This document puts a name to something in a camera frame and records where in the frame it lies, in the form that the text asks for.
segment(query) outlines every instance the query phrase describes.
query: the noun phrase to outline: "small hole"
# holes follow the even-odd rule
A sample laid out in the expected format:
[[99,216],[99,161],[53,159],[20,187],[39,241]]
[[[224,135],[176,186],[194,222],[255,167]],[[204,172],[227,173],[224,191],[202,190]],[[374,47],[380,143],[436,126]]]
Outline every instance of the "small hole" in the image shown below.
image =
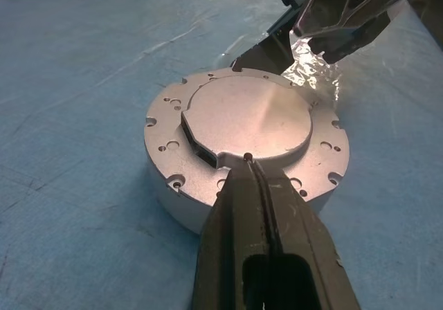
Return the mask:
[[295,177],[291,179],[291,184],[295,190],[298,190],[302,187],[302,181],[296,179]]
[[339,122],[339,121],[337,121],[337,120],[332,121],[331,124],[332,124],[332,126],[333,126],[334,128],[341,129],[341,128],[340,128],[340,122]]
[[331,149],[331,148],[332,148],[332,145],[330,145],[328,142],[321,142],[321,143],[320,143],[320,146],[321,146],[323,149]]
[[334,173],[334,172],[331,172],[327,175],[327,179],[333,185],[338,185],[342,178],[343,178],[343,176],[341,176],[340,174]]
[[226,181],[226,180],[225,179],[219,180],[217,182],[217,188],[219,188],[221,190],[223,188],[224,181]]
[[172,100],[170,101],[170,104],[171,104],[172,106],[178,106],[179,104],[181,104],[181,100],[180,100],[180,99],[172,99]]
[[243,155],[243,160],[245,160],[245,161],[252,161],[252,159],[253,159],[253,157],[252,157],[252,154],[250,154],[250,153],[245,153]]
[[155,118],[146,118],[146,127],[153,127],[157,124],[157,120]]
[[166,147],[167,147],[168,149],[175,150],[175,149],[178,149],[178,148],[180,147],[180,144],[179,144],[179,142],[177,142],[176,140],[170,140],[170,141],[166,144]]

